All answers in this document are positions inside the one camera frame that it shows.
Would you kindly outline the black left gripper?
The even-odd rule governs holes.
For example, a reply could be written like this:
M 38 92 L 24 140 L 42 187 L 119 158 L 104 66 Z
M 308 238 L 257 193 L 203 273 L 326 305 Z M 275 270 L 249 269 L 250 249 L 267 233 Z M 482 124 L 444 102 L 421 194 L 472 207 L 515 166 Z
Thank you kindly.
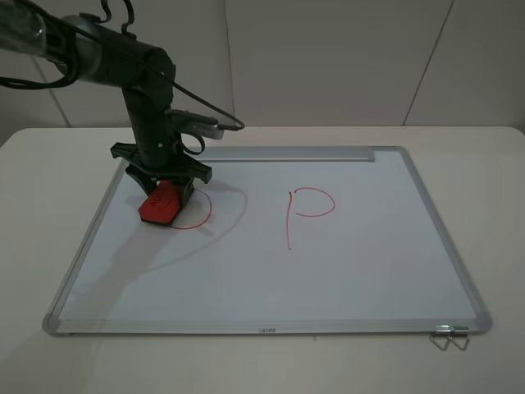
M 194 178 L 208 183 L 212 169 L 174 145 L 166 111 L 128 114 L 135 142 L 114 144 L 110 148 L 112 156 L 129 163 L 126 174 L 145 194 L 156 190 L 156 180 L 172 180 L 180 210 L 184 209 L 194 193 Z

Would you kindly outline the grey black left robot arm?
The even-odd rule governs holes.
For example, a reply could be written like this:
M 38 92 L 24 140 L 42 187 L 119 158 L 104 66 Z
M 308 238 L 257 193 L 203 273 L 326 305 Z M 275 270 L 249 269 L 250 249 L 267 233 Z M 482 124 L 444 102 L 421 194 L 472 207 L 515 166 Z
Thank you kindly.
M 41 57 L 61 72 L 53 82 L 3 77 L 8 89 L 59 89 L 76 81 L 120 89 L 135 141 L 116 143 L 114 158 L 127 161 L 126 169 L 147 195 L 167 181 L 184 208 L 194 192 L 193 182 L 210 181 L 210 167 L 195 160 L 182 134 L 196 135 L 200 126 L 214 126 L 212 118 L 172 108 L 176 68 L 167 53 L 141 43 L 128 31 L 128 20 L 116 32 L 96 16 L 79 14 L 63 19 L 48 14 L 31 1 L 1 3 L 1 47 L 14 53 Z

